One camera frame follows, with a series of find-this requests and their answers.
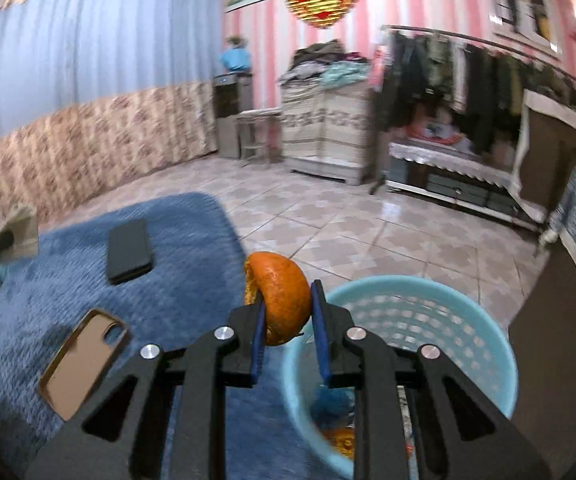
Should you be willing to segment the brown phone case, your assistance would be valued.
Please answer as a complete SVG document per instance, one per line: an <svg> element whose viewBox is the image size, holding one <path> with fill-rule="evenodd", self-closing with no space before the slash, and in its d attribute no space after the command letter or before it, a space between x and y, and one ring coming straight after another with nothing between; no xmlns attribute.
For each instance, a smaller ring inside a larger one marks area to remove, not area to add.
<svg viewBox="0 0 576 480"><path fill-rule="evenodd" d="M38 379L38 393L62 420L93 393L130 339L128 326L105 310L90 309Z"/></svg>

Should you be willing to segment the blue fluffy rug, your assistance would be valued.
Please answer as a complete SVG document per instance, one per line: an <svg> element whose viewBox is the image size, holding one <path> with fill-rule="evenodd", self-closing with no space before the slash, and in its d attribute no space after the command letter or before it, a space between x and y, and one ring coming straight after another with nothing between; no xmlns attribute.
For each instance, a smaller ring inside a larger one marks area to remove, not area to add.
<svg viewBox="0 0 576 480"><path fill-rule="evenodd" d="M153 269L113 286L110 231L145 219ZM145 344L188 347L242 306L245 249L216 198L201 193L149 200L40 236L38 255L7 266L0 286L0 455L23 478L63 422L38 394L38 379L90 309L120 318L131 340L107 378ZM341 479L305 444L283 404L286 347L264 352L253 389L228 388L227 479Z"/></svg>

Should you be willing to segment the light blue plastic basket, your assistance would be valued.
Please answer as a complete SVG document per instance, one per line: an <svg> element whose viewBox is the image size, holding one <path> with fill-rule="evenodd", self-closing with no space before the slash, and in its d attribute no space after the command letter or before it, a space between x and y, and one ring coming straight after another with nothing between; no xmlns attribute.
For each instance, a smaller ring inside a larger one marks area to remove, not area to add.
<svg viewBox="0 0 576 480"><path fill-rule="evenodd" d="M479 304L457 290L424 278L381 275L360 278L327 292L354 322L390 346L415 351L433 344L444 351L490 400L510 417L519 392L516 358L506 333ZM290 422L306 446L343 479L353 462L319 431L311 406L323 386L312 326L287 344L281 391Z"/></svg>

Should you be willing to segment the blue crumpled wrapper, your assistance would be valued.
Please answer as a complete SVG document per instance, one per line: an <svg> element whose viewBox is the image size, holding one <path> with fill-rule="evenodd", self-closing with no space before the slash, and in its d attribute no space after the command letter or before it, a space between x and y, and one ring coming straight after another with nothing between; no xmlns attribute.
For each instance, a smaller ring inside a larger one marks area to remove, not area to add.
<svg viewBox="0 0 576 480"><path fill-rule="evenodd" d="M353 389L320 387L309 409L320 430L350 427L354 423L355 394Z"/></svg>

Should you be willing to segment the sofa with blue cover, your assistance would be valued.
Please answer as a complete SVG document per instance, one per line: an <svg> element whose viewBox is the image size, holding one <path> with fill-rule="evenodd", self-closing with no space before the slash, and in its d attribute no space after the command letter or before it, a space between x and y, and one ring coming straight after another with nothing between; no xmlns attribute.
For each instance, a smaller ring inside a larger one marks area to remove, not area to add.
<svg viewBox="0 0 576 480"><path fill-rule="evenodd" d="M519 368L512 422L563 479L576 465L576 168L539 249L545 263L509 327Z"/></svg>

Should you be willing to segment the black notebook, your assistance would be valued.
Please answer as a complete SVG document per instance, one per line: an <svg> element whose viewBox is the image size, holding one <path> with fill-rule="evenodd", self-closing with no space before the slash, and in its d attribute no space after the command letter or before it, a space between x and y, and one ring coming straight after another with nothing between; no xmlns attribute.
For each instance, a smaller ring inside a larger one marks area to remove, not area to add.
<svg viewBox="0 0 576 480"><path fill-rule="evenodd" d="M145 219L135 219L115 226L109 233L106 278L119 285L147 274L154 258Z"/></svg>

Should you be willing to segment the blue floral curtain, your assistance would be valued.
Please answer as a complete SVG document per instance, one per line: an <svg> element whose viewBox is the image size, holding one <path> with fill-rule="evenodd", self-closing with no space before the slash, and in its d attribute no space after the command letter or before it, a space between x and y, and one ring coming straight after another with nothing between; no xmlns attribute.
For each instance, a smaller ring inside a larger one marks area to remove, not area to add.
<svg viewBox="0 0 576 480"><path fill-rule="evenodd" d="M216 148L222 0L0 0L0 220Z"/></svg>

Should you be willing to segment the low tv bench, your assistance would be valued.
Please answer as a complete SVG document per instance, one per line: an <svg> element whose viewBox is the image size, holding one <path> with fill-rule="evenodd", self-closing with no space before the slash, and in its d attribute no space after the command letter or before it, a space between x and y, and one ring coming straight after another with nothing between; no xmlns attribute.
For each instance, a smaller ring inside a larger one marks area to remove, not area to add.
<svg viewBox="0 0 576 480"><path fill-rule="evenodd" d="M482 216L537 232L545 214L520 203L512 193L510 172L485 165L478 157L408 141L389 145L390 167L385 185L466 209Z"/></svg>

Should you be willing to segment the water dispenser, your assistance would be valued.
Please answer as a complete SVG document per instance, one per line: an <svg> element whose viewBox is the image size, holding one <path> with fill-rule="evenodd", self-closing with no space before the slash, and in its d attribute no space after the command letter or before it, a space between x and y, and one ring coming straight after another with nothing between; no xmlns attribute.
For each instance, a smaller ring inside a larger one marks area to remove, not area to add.
<svg viewBox="0 0 576 480"><path fill-rule="evenodd" d="M228 73L213 79L213 108L218 155L238 159L241 154L236 117L253 109L250 73Z"/></svg>

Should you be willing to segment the small metal table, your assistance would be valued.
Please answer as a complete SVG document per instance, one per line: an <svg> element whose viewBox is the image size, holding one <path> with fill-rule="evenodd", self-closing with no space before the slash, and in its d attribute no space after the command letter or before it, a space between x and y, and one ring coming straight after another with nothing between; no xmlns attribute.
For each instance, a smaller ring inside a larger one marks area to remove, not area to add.
<svg viewBox="0 0 576 480"><path fill-rule="evenodd" d="M273 141L271 140L271 122L279 124L280 107L253 108L244 110L235 116L235 131L239 141L242 166L253 162L263 162L269 166L273 161Z"/></svg>

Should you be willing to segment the blue cloth on dispenser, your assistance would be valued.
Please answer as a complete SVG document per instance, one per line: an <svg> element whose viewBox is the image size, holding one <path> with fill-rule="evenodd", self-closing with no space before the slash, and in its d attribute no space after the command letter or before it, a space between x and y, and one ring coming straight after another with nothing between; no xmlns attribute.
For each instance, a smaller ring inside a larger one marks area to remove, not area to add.
<svg viewBox="0 0 576 480"><path fill-rule="evenodd" d="M250 52L243 47L232 47L225 50L219 57L228 73L250 73L252 58Z"/></svg>

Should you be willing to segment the cloth covered cabinet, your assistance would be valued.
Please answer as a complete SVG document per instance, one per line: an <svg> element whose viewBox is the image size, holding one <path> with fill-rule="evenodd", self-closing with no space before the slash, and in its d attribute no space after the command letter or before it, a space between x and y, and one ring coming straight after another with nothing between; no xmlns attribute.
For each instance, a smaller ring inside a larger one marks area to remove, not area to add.
<svg viewBox="0 0 576 480"><path fill-rule="evenodd" d="M376 136L365 81L329 89L316 80L281 89L281 154L288 169L360 185L373 172Z"/></svg>

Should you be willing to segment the clothes rack with garments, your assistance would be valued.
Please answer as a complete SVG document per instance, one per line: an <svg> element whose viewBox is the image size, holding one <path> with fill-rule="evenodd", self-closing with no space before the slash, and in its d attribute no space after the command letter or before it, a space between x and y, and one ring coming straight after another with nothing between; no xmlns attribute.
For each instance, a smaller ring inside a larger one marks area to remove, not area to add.
<svg viewBox="0 0 576 480"><path fill-rule="evenodd" d="M576 82L553 65L455 32L385 27L373 58L373 119L394 141L440 146L512 174L523 93L576 112Z"/></svg>

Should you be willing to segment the pile of clothes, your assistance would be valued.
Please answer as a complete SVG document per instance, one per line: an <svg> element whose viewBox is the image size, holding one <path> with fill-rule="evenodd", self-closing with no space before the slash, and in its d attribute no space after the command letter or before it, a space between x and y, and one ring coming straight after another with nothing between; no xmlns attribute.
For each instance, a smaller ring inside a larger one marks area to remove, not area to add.
<svg viewBox="0 0 576 480"><path fill-rule="evenodd" d="M295 50L288 70L277 82L286 87L315 81L324 88L336 89L365 81L368 75L368 58L359 52L347 52L340 40L333 39Z"/></svg>

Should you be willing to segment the framed wedding photo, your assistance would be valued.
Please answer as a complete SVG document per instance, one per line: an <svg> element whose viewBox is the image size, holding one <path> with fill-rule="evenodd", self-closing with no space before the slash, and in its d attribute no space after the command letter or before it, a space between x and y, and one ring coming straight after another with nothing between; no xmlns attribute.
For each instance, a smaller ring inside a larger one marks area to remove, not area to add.
<svg viewBox="0 0 576 480"><path fill-rule="evenodd" d="M558 37L554 0L493 0L489 14L495 34L536 51L560 58L562 46Z"/></svg>

